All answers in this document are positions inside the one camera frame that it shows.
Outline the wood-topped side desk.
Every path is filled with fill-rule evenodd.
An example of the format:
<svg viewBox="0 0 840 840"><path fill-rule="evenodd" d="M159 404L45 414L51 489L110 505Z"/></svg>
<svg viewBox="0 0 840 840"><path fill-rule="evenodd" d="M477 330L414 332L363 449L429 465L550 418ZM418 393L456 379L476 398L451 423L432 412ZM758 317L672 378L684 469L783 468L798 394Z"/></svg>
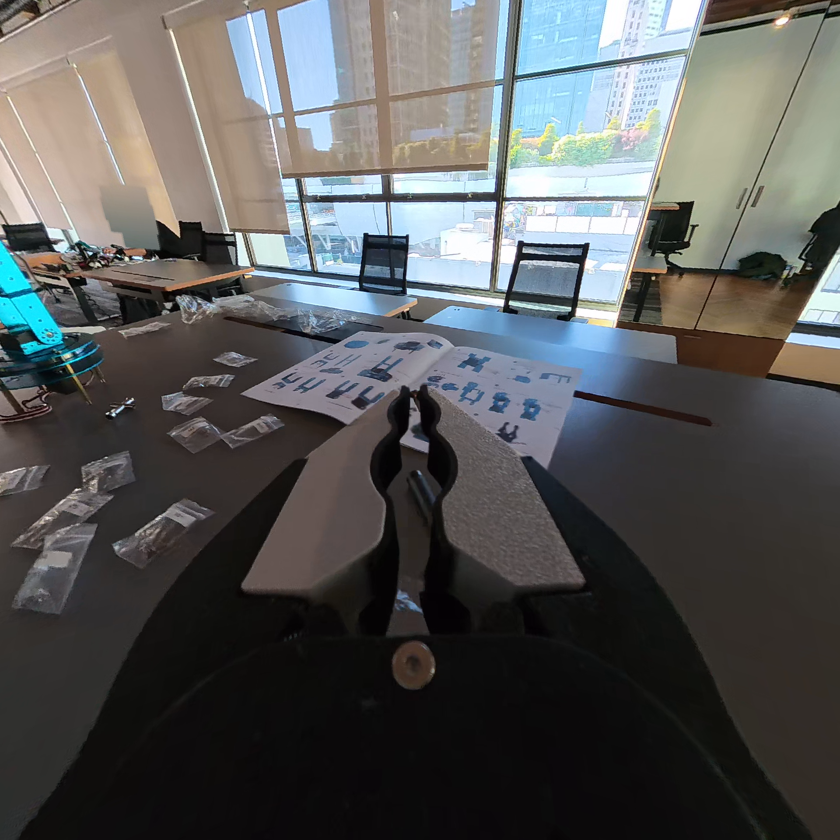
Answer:
<svg viewBox="0 0 840 840"><path fill-rule="evenodd" d="M639 276L639 289L636 294L636 304L632 321L640 322L649 289L655 277L668 273L668 264L662 255L636 257L631 276Z"/></svg>

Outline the small metal cylinder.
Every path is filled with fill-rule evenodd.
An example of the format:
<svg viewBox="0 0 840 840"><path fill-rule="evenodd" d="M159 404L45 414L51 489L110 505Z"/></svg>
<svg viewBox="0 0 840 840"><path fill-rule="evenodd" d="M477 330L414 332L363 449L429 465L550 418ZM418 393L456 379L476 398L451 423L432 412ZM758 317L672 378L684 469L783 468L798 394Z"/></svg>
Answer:
<svg viewBox="0 0 840 840"><path fill-rule="evenodd" d="M417 469L413 469L408 473L406 483L416 509L424 523L430 527L434 520L434 504L436 501L436 496L431 486L428 484L424 474Z"/></svg>

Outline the large glass window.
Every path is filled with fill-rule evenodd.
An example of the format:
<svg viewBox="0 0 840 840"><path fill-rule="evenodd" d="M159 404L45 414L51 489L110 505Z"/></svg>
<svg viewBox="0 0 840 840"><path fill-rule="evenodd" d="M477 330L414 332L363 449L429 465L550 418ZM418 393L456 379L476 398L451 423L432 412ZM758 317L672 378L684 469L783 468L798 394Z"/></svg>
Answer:
<svg viewBox="0 0 840 840"><path fill-rule="evenodd" d="M284 179L290 233L237 233L260 277L347 287L362 235L408 236L417 298L500 296L519 241L588 243L614 308L708 2L499 2L489 167Z"/></svg>

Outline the white cabinet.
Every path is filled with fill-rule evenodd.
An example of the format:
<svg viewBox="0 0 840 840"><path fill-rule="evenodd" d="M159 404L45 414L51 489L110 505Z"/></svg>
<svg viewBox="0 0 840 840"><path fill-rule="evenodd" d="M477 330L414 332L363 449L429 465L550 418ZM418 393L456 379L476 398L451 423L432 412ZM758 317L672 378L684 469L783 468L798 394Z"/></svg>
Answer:
<svg viewBox="0 0 840 840"><path fill-rule="evenodd" d="M682 266L796 263L838 202L838 45L838 7L698 38L656 193L694 203Z"/></svg>

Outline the crumpled clear plastic wrap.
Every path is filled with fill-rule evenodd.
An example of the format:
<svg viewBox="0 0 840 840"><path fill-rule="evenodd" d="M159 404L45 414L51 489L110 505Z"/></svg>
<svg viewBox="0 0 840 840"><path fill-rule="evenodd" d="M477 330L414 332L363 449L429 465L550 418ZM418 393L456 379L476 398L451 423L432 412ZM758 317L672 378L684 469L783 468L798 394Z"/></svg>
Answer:
<svg viewBox="0 0 840 840"><path fill-rule="evenodd" d="M301 308L295 305L278 307L247 295L219 297L210 301L181 295L175 299L175 304L187 324L220 316L258 326L301 332L304 335L332 333L364 320L363 316L348 311Z"/></svg>

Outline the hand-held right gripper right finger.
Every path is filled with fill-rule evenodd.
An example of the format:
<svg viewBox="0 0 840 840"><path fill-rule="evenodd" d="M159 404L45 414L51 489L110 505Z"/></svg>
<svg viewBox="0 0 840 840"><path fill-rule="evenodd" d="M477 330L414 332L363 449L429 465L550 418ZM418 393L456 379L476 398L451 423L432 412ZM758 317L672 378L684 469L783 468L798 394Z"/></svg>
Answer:
<svg viewBox="0 0 840 840"><path fill-rule="evenodd" d="M524 624L522 602L585 591L583 572L522 458L437 391L416 394L439 485L421 606L431 634Z"/></svg>

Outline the scattered clear parts bags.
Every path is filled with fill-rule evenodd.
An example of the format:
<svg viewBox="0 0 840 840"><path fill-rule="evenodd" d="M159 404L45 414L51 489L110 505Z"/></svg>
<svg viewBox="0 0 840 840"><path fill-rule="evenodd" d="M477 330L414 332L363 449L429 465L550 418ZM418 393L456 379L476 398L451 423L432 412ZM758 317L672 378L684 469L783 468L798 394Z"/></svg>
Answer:
<svg viewBox="0 0 840 840"><path fill-rule="evenodd" d="M2 616L58 615L92 588L133 581L252 501L290 460L289 426L241 393L268 375L278 332L213 319L105 341L92 404L2 429L2 470L45 467L2 498ZM111 403L134 397L115 419Z"/></svg>

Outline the light grey desk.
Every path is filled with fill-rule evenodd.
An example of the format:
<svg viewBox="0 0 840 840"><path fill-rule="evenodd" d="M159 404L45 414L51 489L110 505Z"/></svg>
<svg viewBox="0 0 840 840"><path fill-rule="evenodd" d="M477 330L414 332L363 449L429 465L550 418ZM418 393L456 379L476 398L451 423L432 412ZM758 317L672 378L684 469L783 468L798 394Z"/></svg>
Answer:
<svg viewBox="0 0 840 840"><path fill-rule="evenodd" d="M383 318L401 316L417 305L417 299L407 295L389 295L365 292L359 288L325 287L293 281L253 290L250 294L273 306L295 305L299 308L342 310Z"/></svg>
<svg viewBox="0 0 840 840"><path fill-rule="evenodd" d="M582 322L517 315L495 309L450 306L426 319L427 325L489 333L522 340L568 345L582 350L676 364L671 335L601 327Z"/></svg>

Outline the wood-edged grey desk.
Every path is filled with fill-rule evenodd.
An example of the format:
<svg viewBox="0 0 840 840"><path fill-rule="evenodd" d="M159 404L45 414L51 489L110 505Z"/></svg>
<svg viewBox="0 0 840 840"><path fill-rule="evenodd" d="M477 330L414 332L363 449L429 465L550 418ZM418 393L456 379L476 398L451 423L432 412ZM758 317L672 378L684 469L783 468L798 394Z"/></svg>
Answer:
<svg viewBox="0 0 840 840"><path fill-rule="evenodd" d="M254 272L252 266L211 264L191 259L117 262L106 268L83 269L58 253L24 255L23 261L42 280L96 280L122 301L123 323L141 322L162 314L167 302L204 291L218 296L221 286Z"/></svg>

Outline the beige roller blind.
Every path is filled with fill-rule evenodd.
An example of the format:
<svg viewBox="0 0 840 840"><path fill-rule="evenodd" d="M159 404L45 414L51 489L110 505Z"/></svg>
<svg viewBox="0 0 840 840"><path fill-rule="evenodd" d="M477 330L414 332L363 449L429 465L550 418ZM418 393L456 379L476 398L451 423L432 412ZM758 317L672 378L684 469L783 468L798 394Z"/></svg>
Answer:
<svg viewBox="0 0 840 840"><path fill-rule="evenodd" d="M500 6L265 2L282 174L486 170Z"/></svg>
<svg viewBox="0 0 840 840"><path fill-rule="evenodd" d="M166 224L224 229L172 38L161 28L102 38L65 61L92 102L117 179L144 186Z"/></svg>
<svg viewBox="0 0 840 840"><path fill-rule="evenodd" d="M3 94L11 128L23 131L24 151L37 156L35 175L49 183L45 190L29 183L29 191L59 201L49 226L70 223L91 245L121 245L103 212L101 188L123 181L76 68L64 60L40 77L6 85Z"/></svg>
<svg viewBox="0 0 840 840"><path fill-rule="evenodd" d="M256 22L246 2L194 2L168 13L227 225L287 235L287 205Z"/></svg>

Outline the dark green backpack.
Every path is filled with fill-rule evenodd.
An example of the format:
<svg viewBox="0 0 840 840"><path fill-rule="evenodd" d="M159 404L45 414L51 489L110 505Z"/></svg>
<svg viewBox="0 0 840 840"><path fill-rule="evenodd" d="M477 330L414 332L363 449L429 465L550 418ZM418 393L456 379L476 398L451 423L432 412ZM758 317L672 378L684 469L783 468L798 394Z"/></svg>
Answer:
<svg viewBox="0 0 840 840"><path fill-rule="evenodd" d="M738 277L755 280L780 280L787 269L781 255L758 251L738 260Z"/></svg>

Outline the printed instruction booklet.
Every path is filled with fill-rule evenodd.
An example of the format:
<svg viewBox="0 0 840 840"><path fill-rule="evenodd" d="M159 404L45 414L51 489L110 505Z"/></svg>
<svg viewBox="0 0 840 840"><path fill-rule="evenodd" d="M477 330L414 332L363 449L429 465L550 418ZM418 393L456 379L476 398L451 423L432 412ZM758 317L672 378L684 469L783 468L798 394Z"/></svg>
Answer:
<svg viewBox="0 0 840 840"><path fill-rule="evenodd" d="M581 370L420 332L358 332L243 393L351 424L391 392L426 385L549 467Z"/></svg>

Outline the dark grey desk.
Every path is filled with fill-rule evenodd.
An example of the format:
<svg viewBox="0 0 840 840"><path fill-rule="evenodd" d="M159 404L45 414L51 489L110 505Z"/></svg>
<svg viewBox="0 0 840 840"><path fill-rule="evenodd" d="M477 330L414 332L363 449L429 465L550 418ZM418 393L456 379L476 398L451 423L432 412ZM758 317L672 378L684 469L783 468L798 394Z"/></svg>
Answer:
<svg viewBox="0 0 840 840"><path fill-rule="evenodd" d="M838 393L381 323L582 369L582 391L608 403L573 400L550 472L675 603L753 755L812 836L838 838ZM257 384L325 347L257 328L280 334L280 359ZM289 426L288 463L340 429L265 406ZM60 782L142 625L237 513L194 533L167 563L112 581L109 600L86 588L59 616L2 616L2 838L17 838Z"/></svg>

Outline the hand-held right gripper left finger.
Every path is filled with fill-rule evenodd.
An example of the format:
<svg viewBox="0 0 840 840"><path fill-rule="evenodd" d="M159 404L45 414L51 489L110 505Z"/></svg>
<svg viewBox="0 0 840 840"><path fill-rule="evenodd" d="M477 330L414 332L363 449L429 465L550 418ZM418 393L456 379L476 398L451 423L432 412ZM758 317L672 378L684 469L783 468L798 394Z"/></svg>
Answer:
<svg viewBox="0 0 840 840"><path fill-rule="evenodd" d="M399 547L387 489L400 473L411 393L387 393L314 449L245 576L247 595L327 606L352 634L384 635Z"/></svg>

